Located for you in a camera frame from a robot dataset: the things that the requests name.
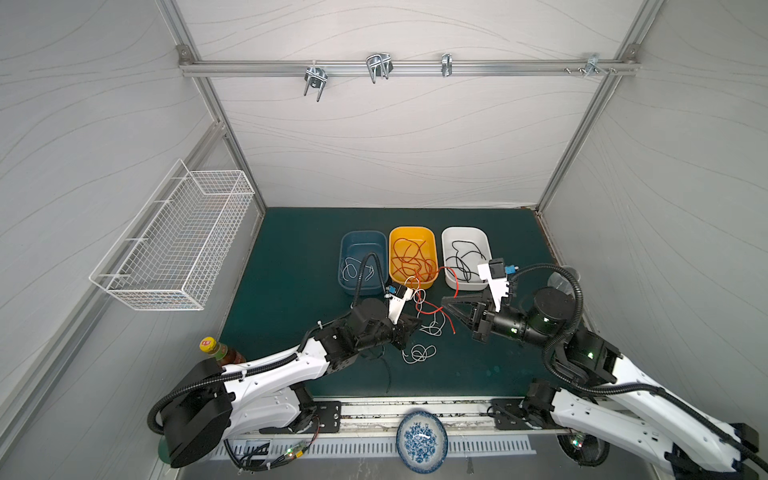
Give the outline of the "metal crossbar rail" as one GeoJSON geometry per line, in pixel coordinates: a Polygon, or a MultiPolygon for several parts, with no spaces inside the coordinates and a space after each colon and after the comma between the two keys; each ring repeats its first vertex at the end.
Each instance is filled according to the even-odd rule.
{"type": "MultiPolygon", "coordinates": [[[[605,59],[576,60],[397,60],[391,61],[391,77],[487,77],[487,76],[598,76],[634,75],[641,65],[605,59]]],[[[198,61],[182,65],[185,77],[233,78],[275,77],[302,78],[311,68],[322,70],[328,77],[367,77],[364,60],[315,61],[198,61]]]]}

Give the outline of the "blue plastic bin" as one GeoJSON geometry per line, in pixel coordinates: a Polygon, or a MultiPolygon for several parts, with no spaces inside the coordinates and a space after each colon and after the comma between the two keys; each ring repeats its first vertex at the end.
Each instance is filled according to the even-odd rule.
{"type": "Polygon", "coordinates": [[[361,296],[383,292],[379,274],[386,277],[387,238],[380,231],[359,230],[346,233],[340,241],[337,280],[342,290],[354,295],[362,276],[361,296]]]}

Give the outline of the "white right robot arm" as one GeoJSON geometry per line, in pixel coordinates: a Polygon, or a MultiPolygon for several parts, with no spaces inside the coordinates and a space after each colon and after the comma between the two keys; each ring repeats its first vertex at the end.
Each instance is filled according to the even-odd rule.
{"type": "Polygon", "coordinates": [[[539,270],[493,259],[478,267],[483,290],[454,294],[441,306],[485,342],[491,335],[539,349],[549,379],[535,379],[516,405],[495,402],[492,416],[536,429],[561,429],[563,451],[585,466],[620,447],[675,479],[756,479],[767,469],[758,432],[704,413],[653,380],[618,347],[582,322],[583,291],[574,274],[548,270],[571,287],[545,286],[529,308],[514,305],[518,281],[539,270]]]}

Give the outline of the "white plastic bin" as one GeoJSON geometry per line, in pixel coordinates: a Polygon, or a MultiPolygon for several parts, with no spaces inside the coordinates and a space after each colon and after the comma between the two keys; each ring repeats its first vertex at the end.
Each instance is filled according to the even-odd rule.
{"type": "Polygon", "coordinates": [[[492,258],[485,232],[476,227],[452,226],[442,231],[441,242],[444,283],[462,292],[483,290],[486,282],[479,278],[477,266],[492,258]]]}

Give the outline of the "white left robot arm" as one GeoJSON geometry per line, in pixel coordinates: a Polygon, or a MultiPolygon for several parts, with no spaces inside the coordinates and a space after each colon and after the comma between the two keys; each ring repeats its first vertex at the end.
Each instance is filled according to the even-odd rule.
{"type": "Polygon", "coordinates": [[[320,406],[306,383],[335,374],[376,347],[403,349],[419,318],[405,313],[416,280],[390,283],[381,298],[355,297],[341,316],[307,331],[299,344],[258,360],[196,364],[149,410],[148,428],[167,447],[173,468],[188,466],[234,436],[322,427],[320,406]]]}

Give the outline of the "clear measuring cup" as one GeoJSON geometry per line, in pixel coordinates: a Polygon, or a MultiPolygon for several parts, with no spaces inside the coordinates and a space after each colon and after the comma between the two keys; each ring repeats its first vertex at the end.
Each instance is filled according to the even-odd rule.
{"type": "MultiPolygon", "coordinates": [[[[580,281],[580,274],[578,271],[569,265],[563,265],[562,269],[569,272],[569,275],[576,280],[576,282],[580,281]]],[[[570,296],[571,298],[575,297],[575,293],[572,287],[571,282],[560,272],[553,272],[548,280],[547,280],[547,286],[551,288],[555,288],[558,291],[570,296]]]]}

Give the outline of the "blue white patterned plate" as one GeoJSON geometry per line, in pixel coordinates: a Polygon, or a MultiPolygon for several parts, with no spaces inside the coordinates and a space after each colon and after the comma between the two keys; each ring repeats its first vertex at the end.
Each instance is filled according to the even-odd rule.
{"type": "Polygon", "coordinates": [[[409,470],[417,474],[431,474],[447,457],[448,435],[436,415],[417,410],[408,413],[400,422],[395,447],[409,470]]]}

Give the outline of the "yellow plastic bin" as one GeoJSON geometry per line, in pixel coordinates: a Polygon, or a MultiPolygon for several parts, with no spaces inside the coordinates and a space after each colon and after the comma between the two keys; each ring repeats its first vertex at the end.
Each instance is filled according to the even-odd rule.
{"type": "Polygon", "coordinates": [[[389,277],[411,288],[429,289],[439,276],[434,233],[423,226],[398,226],[390,231],[389,277]]]}

